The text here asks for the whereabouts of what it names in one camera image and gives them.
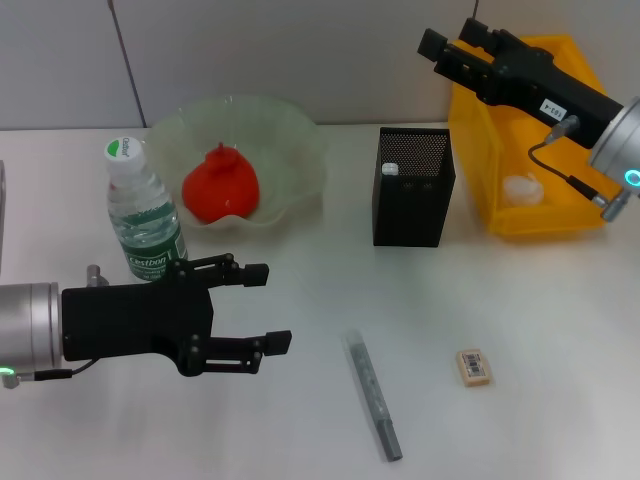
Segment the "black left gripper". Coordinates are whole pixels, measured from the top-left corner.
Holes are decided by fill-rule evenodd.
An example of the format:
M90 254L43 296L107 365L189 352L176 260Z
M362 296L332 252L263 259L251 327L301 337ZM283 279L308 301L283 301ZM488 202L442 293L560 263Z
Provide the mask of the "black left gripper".
M256 374L265 356L288 353L291 331L210 337L213 307L207 288L262 287L268 276L267 264L240 266L226 253L174 261L150 283L65 289L63 357L72 362L159 354L183 376Z

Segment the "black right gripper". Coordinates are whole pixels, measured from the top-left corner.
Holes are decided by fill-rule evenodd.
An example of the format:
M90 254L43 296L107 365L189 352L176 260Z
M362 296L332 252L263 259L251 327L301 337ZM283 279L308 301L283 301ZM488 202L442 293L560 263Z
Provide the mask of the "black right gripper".
M427 28L418 53L432 61L434 71L492 106L514 107L553 126L575 116L578 127L569 138L591 149L623 109L617 101L566 74L548 51L532 47L509 31L492 30L467 18L459 39L482 48L493 57L491 64L448 42Z

